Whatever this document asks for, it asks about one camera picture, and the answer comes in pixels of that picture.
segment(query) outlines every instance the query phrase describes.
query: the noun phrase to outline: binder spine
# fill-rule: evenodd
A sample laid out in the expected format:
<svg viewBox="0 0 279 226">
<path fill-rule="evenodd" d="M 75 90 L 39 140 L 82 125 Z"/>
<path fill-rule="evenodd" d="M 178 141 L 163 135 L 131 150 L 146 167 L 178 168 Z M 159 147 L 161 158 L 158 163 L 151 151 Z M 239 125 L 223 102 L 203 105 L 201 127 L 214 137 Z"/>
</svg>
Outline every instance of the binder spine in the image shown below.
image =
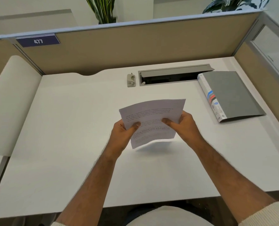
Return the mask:
<svg viewBox="0 0 279 226">
<path fill-rule="evenodd" d="M 205 79 L 203 74 L 199 74 L 198 77 L 198 82 L 200 84 L 200 86 L 202 87 L 202 90 L 210 104 L 210 106 L 213 109 L 214 114 L 216 115 L 216 118 L 219 122 L 221 122 L 222 120 L 226 119 L 226 115 L 222 109 L 222 107 L 220 106 L 214 92 L 212 91 L 211 87 L 209 86 L 207 80 Z"/>
</svg>

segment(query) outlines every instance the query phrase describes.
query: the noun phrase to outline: sheet of paper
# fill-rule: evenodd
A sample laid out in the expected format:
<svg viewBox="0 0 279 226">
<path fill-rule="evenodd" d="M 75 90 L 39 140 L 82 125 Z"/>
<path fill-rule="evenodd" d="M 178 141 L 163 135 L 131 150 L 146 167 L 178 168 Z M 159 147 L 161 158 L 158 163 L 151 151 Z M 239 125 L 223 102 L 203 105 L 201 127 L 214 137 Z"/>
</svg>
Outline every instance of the sheet of paper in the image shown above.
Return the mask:
<svg viewBox="0 0 279 226">
<path fill-rule="evenodd" d="M 126 129 L 140 121 L 141 126 L 131 137 L 132 148 L 137 148 L 152 140 L 173 139 L 176 132 L 162 123 L 169 118 L 178 123 L 185 99 L 154 100 L 137 103 L 119 110 Z"/>
</svg>

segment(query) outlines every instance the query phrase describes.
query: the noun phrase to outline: blue stripe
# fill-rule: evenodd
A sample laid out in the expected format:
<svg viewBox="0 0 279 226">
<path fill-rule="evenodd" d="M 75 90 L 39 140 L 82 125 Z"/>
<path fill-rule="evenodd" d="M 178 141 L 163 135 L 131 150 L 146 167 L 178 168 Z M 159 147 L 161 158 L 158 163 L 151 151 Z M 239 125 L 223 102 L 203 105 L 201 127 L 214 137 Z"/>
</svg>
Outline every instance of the blue stripe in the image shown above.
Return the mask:
<svg viewBox="0 0 279 226">
<path fill-rule="evenodd" d="M 208 92 L 208 94 L 207 94 L 207 99 L 209 99 L 211 93 L 213 93 L 212 90 Z"/>
</svg>

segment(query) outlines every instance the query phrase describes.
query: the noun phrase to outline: gray binder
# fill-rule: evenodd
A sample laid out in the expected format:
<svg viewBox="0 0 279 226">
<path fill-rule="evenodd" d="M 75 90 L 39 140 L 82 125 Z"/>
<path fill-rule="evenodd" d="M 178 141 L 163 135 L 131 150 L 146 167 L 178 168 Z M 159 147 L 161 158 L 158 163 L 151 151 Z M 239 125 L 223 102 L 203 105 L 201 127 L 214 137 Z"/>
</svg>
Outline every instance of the gray binder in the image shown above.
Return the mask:
<svg viewBox="0 0 279 226">
<path fill-rule="evenodd" d="M 220 123 L 265 115 L 237 72 L 205 72 L 197 79 Z"/>
</svg>

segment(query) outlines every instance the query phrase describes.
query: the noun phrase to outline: blue sign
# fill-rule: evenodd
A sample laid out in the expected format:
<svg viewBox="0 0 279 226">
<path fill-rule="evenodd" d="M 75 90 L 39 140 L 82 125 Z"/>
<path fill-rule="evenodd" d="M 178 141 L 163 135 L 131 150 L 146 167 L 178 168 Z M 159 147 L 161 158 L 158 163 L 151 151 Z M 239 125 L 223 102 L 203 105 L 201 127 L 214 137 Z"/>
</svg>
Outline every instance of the blue sign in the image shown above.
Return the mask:
<svg viewBox="0 0 279 226">
<path fill-rule="evenodd" d="M 20 37 L 20 38 L 16 38 L 16 40 L 24 48 L 60 44 L 60 42 L 55 34 L 31 36 L 31 37 Z"/>
</svg>

